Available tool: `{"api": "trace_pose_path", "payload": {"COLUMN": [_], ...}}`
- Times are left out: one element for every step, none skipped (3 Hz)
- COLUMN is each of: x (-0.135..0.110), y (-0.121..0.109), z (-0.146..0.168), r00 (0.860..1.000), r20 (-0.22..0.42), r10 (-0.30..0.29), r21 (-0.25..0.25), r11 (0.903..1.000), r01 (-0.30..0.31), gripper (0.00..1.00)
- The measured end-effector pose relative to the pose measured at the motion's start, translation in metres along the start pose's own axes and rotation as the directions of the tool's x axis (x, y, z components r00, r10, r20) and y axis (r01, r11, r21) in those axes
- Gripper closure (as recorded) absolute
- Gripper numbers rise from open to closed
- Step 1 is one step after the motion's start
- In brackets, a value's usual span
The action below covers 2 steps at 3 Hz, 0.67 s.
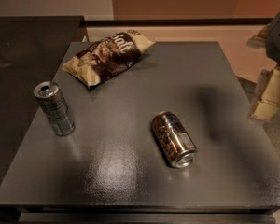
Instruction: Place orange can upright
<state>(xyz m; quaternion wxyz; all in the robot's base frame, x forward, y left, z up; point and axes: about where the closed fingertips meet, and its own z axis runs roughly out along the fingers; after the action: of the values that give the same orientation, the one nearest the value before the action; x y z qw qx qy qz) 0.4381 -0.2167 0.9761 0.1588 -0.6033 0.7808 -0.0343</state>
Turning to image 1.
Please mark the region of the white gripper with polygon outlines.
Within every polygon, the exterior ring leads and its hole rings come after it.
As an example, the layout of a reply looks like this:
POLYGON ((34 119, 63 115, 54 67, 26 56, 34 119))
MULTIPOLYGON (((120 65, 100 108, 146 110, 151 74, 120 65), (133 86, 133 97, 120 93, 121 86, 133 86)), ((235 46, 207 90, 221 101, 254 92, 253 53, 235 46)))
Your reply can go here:
POLYGON ((267 57, 279 63, 270 71, 261 71, 252 98, 250 116, 268 121, 280 110, 280 11, 246 44, 265 48, 267 57))

